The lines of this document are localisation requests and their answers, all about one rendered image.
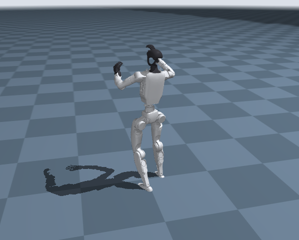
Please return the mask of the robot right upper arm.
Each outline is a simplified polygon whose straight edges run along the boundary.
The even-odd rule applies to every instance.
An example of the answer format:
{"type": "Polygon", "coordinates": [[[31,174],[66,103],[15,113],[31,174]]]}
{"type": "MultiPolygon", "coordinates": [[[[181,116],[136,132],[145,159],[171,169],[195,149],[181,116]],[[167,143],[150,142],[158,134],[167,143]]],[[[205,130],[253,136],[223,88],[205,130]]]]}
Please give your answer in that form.
{"type": "Polygon", "coordinates": [[[164,70],[163,72],[164,72],[164,74],[165,74],[165,80],[170,79],[170,78],[173,78],[173,77],[175,76],[175,74],[172,73],[170,70],[169,70],[169,71],[164,70]]]}

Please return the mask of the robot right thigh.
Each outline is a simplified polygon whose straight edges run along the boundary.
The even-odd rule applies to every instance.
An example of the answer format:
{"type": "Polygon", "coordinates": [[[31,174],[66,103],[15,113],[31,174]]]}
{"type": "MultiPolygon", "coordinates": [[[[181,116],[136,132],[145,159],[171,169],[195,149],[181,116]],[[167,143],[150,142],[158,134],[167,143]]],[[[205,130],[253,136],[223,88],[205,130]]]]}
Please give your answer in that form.
{"type": "Polygon", "coordinates": [[[160,143],[162,123],[165,121],[166,117],[163,113],[158,111],[158,120],[154,123],[151,123],[151,134],[152,134],[152,148],[154,151],[161,151],[162,144],[160,143]]]}

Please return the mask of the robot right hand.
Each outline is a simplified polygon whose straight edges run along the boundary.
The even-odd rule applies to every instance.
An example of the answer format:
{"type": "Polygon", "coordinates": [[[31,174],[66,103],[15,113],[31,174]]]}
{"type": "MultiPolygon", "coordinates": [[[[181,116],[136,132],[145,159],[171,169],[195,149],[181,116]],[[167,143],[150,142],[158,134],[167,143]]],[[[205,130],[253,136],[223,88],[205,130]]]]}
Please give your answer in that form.
{"type": "MultiPolygon", "coordinates": [[[[150,48],[150,50],[155,49],[155,47],[154,47],[153,45],[151,45],[151,44],[147,45],[146,48],[150,48]]],[[[149,51],[149,50],[148,50],[148,51],[149,51]]],[[[156,62],[156,63],[158,63],[158,62],[159,62],[159,59],[157,59],[157,62],[156,62]]]]}

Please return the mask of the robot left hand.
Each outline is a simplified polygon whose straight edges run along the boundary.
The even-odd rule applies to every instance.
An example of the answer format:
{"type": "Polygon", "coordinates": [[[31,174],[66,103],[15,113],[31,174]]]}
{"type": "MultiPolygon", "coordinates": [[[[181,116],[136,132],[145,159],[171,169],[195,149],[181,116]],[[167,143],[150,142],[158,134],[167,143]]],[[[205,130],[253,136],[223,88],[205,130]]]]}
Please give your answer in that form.
{"type": "Polygon", "coordinates": [[[118,75],[121,77],[121,72],[120,72],[120,67],[123,63],[122,62],[118,62],[113,66],[113,71],[114,74],[118,73],[118,75]],[[121,63],[121,64],[120,64],[121,63]]]}

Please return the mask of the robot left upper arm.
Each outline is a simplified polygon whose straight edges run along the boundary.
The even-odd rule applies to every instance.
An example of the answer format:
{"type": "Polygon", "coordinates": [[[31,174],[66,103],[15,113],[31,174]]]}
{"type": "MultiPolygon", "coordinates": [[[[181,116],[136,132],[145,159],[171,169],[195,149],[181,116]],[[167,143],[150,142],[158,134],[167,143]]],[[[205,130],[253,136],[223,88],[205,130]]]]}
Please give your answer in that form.
{"type": "Polygon", "coordinates": [[[137,71],[130,77],[126,78],[120,84],[116,85],[120,90],[125,89],[125,87],[132,85],[134,83],[140,83],[146,78],[145,72],[137,71]]]}

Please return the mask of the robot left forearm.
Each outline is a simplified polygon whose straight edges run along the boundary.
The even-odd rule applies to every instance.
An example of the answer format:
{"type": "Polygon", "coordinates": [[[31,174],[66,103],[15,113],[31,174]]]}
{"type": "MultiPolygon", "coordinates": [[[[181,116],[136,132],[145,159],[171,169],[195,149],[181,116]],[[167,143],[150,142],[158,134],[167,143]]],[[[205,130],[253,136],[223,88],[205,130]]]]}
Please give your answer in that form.
{"type": "Polygon", "coordinates": [[[121,77],[122,76],[119,76],[118,73],[116,73],[114,75],[114,83],[115,83],[115,85],[119,85],[122,82],[121,77]]]}

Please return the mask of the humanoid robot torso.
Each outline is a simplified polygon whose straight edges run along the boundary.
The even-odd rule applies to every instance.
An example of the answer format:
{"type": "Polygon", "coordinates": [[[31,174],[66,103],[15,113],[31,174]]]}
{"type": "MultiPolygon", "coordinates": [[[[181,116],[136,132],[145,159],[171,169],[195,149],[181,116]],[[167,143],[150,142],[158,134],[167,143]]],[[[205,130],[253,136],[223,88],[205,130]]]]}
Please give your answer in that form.
{"type": "MultiPolygon", "coordinates": [[[[150,68],[151,69],[151,68],[150,68]]],[[[150,70],[149,69],[149,70],[150,70]]],[[[140,82],[140,97],[144,102],[145,110],[142,111],[142,116],[146,118],[146,125],[156,122],[158,118],[158,110],[153,104],[158,104],[164,89],[165,73],[159,69],[160,73],[145,71],[146,78],[140,82]]]]}

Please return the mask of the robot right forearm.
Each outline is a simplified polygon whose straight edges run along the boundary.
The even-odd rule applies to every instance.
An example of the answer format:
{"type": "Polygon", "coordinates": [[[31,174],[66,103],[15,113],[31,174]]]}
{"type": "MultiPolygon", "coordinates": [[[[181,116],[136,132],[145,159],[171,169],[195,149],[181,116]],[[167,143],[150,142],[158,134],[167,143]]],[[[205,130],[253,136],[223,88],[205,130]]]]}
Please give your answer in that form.
{"type": "Polygon", "coordinates": [[[158,64],[164,71],[171,71],[173,74],[175,74],[175,72],[172,70],[172,68],[170,66],[168,66],[161,58],[158,58],[159,62],[156,63],[158,64]]]}

